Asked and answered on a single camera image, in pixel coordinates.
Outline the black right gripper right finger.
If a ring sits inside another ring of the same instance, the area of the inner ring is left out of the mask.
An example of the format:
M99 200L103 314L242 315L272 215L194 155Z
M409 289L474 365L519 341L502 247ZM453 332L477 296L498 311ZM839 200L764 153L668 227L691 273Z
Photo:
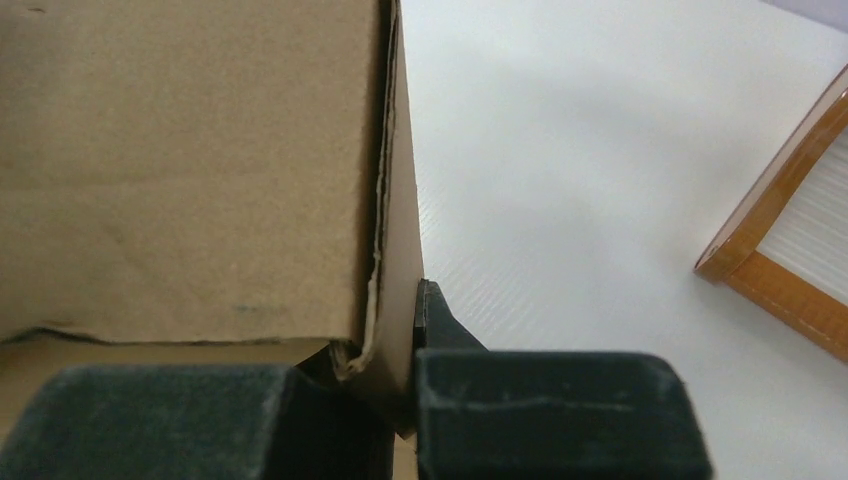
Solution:
M621 351L498 351L422 280L414 317L422 479L710 479L684 381Z

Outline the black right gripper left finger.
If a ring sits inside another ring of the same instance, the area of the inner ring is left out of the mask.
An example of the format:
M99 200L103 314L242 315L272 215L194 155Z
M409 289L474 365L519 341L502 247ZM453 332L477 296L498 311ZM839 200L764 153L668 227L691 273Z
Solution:
M394 433L286 365L73 367L1 450L5 479L388 479Z

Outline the brown cardboard box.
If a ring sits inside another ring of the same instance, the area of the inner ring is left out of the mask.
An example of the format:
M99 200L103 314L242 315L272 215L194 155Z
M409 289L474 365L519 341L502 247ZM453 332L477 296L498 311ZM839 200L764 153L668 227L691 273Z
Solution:
M84 366L286 365L414 427L396 1L1 5L1 450Z

